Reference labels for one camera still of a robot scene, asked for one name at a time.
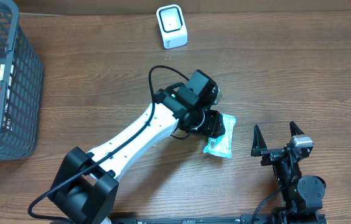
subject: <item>barcode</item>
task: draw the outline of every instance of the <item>barcode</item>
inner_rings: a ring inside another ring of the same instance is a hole
[[[214,147],[215,147],[215,141],[210,141],[210,148],[214,149]]]

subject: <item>basket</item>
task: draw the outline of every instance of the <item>basket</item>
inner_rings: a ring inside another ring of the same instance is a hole
[[[43,66],[18,22],[15,3],[0,0],[0,159],[30,157],[39,126]]]

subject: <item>wooden table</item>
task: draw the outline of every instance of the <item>wooden table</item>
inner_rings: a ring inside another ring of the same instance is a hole
[[[281,147],[293,120],[315,140],[300,166],[327,182],[321,213],[351,223],[351,11],[188,14],[185,22],[188,44],[164,50],[153,15],[21,19],[46,78],[35,154],[0,162],[0,223],[48,223],[31,219],[28,205],[69,150],[88,151],[140,116],[150,102],[147,72],[160,64],[188,76],[201,69],[218,83],[223,99],[214,108],[238,119],[232,159],[204,154],[203,137],[165,139],[122,179],[113,212],[253,213],[277,187],[272,168],[250,157],[253,126]],[[166,70],[153,80],[155,89],[182,81]],[[61,215],[47,199],[35,211]]]

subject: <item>wall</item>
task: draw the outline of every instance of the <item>wall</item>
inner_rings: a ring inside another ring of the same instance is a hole
[[[184,13],[351,10],[351,0],[14,0],[21,12],[60,15],[154,14],[171,3]]]

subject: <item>light blue package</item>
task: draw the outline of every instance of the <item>light blue package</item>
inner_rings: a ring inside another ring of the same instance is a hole
[[[209,138],[207,146],[203,150],[204,153],[208,152],[214,156],[231,158],[231,143],[233,127],[236,124],[236,118],[231,115],[222,114],[223,123],[225,127],[225,134],[218,138]]]

